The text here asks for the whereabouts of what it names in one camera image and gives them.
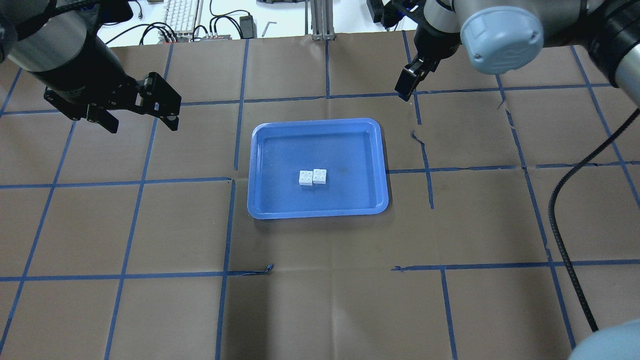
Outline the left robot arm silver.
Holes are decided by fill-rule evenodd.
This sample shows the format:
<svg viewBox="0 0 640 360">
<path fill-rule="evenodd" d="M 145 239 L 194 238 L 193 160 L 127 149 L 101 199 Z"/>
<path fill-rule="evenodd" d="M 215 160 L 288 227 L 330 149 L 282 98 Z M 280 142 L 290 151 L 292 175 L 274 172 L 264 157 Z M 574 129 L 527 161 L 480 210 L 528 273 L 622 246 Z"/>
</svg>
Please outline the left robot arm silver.
<svg viewBox="0 0 640 360">
<path fill-rule="evenodd" d="M 112 111 L 124 110 L 153 116 L 175 132 L 179 93 L 155 71 L 140 80 L 128 75 L 98 37 L 103 25 L 133 16 L 128 0 L 3 0 L 1 59 L 44 84 L 44 100 L 70 120 L 116 133 Z"/>
</svg>

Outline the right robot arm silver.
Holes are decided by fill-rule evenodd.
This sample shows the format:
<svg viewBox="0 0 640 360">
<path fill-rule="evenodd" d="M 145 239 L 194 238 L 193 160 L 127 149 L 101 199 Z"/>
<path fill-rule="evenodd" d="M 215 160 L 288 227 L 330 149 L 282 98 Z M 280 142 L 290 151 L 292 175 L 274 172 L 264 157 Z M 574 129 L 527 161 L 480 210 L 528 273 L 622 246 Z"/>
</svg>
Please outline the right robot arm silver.
<svg viewBox="0 0 640 360">
<path fill-rule="evenodd" d="M 503 75 L 543 48 L 577 44 L 614 88 L 639 104 L 637 0 L 391 0 L 387 6 L 396 18 L 417 23 L 417 53 L 395 85 L 402 100 L 460 46 L 476 71 Z"/>
</svg>

